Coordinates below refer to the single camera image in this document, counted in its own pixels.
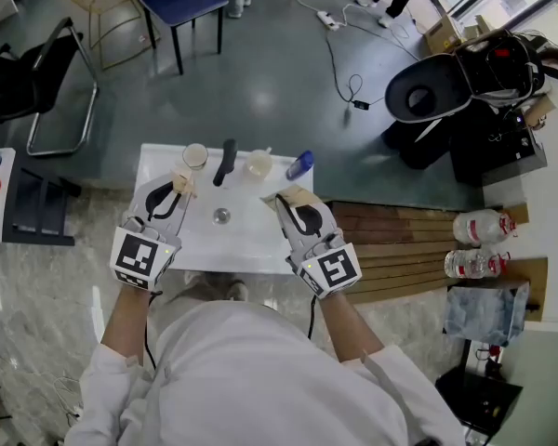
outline blue bottle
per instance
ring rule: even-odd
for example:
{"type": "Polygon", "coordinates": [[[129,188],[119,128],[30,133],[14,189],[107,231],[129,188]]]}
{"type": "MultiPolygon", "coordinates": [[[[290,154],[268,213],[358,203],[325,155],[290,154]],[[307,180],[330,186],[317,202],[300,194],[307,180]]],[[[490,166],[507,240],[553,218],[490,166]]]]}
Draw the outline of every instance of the blue bottle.
{"type": "Polygon", "coordinates": [[[312,152],[305,151],[286,170],[287,180],[295,180],[308,172],[314,165],[312,152]]]}

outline blue chair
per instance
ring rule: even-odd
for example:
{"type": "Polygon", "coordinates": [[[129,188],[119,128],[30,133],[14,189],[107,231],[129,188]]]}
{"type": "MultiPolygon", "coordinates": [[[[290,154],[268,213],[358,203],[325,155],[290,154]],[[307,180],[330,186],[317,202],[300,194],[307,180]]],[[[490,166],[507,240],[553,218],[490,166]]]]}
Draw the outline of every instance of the blue chair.
{"type": "Polygon", "coordinates": [[[188,21],[193,22],[193,28],[196,19],[207,13],[217,10],[219,12],[217,27],[217,53],[221,54],[221,40],[223,37],[223,7],[229,2],[228,0],[140,0],[145,10],[145,18],[147,20],[147,28],[149,30],[149,38],[151,46],[155,46],[155,38],[153,34],[153,22],[151,13],[154,13],[159,19],[171,28],[171,35],[174,40],[174,50],[176,52],[176,61],[180,74],[184,74],[182,67],[182,58],[179,53],[178,27],[188,21]]]}

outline gray floor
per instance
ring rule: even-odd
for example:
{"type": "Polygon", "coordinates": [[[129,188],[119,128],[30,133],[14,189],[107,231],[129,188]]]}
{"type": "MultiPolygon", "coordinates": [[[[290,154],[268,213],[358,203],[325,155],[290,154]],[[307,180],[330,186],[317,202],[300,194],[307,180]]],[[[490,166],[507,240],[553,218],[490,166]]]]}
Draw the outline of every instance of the gray floor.
{"type": "MultiPolygon", "coordinates": [[[[340,18],[340,9],[352,0],[303,1],[340,18]]],[[[68,0],[20,0],[19,7],[18,16],[0,23],[0,40],[19,53],[45,41],[67,15],[86,33],[86,12],[68,0]]],[[[372,12],[383,9],[379,5],[372,12]]],[[[121,7],[116,18],[128,11],[121,7]]],[[[357,8],[349,8],[347,15],[390,41],[353,27],[329,35],[342,91],[347,92],[349,76],[359,73],[364,87],[358,98],[371,102],[414,60],[374,17],[357,8]]],[[[411,19],[404,14],[397,22],[403,28],[394,31],[418,54],[421,35],[411,19]]],[[[348,111],[333,84],[326,31],[313,11],[294,0],[255,0],[240,20],[225,21],[220,56],[216,25],[216,17],[209,15],[197,21],[194,32],[190,25],[181,28],[185,74],[179,77],[169,30],[158,23],[162,40],[155,52],[100,74],[89,144],[74,156],[42,163],[84,184],[129,188],[141,143],[220,147],[231,137],[242,150],[271,146],[273,153],[292,156],[312,150],[315,191],[326,198],[447,209],[483,206],[480,190],[455,181],[448,155],[420,172],[381,147],[379,135],[392,122],[382,102],[369,111],[348,111]]],[[[144,26],[131,24],[108,36],[106,56],[138,47],[140,35],[146,35],[144,26]]],[[[85,69],[76,60],[60,91],[59,107],[43,121],[39,148],[72,144],[78,137],[88,89],[85,69]]],[[[31,117],[0,125],[0,147],[22,150],[30,124],[31,117]]]]}
{"type": "MultiPolygon", "coordinates": [[[[52,384],[60,376],[79,378],[101,338],[119,290],[108,269],[113,230],[129,201],[129,191],[86,190],[68,219],[73,248],[0,244],[0,398],[14,416],[3,425],[14,428],[27,446],[52,446],[68,429],[52,384]]],[[[161,280],[164,297],[152,310],[191,276],[168,271],[161,280]]],[[[298,278],[242,278],[250,301],[277,309],[307,331],[311,294],[298,278]]],[[[385,344],[399,345],[433,381],[458,364],[463,345],[442,334],[445,297],[441,289],[359,310],[385,344]]],[[[334,353],[319,309],[312,341],[334,353]]],[[[80,401],[78,388],[67,386],[73,394],[60,394],[73,407],[80,401]]]]}

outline office chair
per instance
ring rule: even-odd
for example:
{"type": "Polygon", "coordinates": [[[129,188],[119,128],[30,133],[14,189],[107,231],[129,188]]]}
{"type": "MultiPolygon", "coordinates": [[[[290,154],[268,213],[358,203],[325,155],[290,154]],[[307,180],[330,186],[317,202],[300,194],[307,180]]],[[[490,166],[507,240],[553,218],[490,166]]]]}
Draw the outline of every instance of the office chair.
{"type": "Polygon", "coordinates": [[[95,70],[81,45],[82,38],[83,35],[74,29],[73,21],[65,18],[56,26],[45,43],[27,50],[20,59],[13,55],[9,45],[0,46],[0,124],[35,113],[27,140],[29,155],[38,157],[75,153],[88,139],[93,106],[99,87],[95,70]],[[70,32],[70,35],[58,38],[64,28],[70,32]],[[41,114],[51,111],[56,104],[60,86],[77,49],[93,78],[93,91],[81,138],[71,149],[34,151],[33,143],[41,114]],[[5,53],[8,53],[12,59],[3,58],[1,55],[5,53]]]}

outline clear plastic cup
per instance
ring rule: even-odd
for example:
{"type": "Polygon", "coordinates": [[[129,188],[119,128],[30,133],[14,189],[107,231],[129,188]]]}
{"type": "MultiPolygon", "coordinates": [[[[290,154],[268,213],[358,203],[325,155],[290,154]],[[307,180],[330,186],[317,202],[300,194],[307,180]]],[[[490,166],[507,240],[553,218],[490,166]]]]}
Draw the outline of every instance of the clear plastic cup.
{"type": "Polygon", "coordinates": [[[208,150],[203,144],[190,144],[184,149],[182,159],[192,170],[201,170],[208,159],[208,150]]]}
{"type": "Polygon", "coordinates": [[[255,150],[246,157],[244,175],[247,180],[261,182],[269,175],[272,168],[272,158],[269,152],[270,150],[255,150]]]}

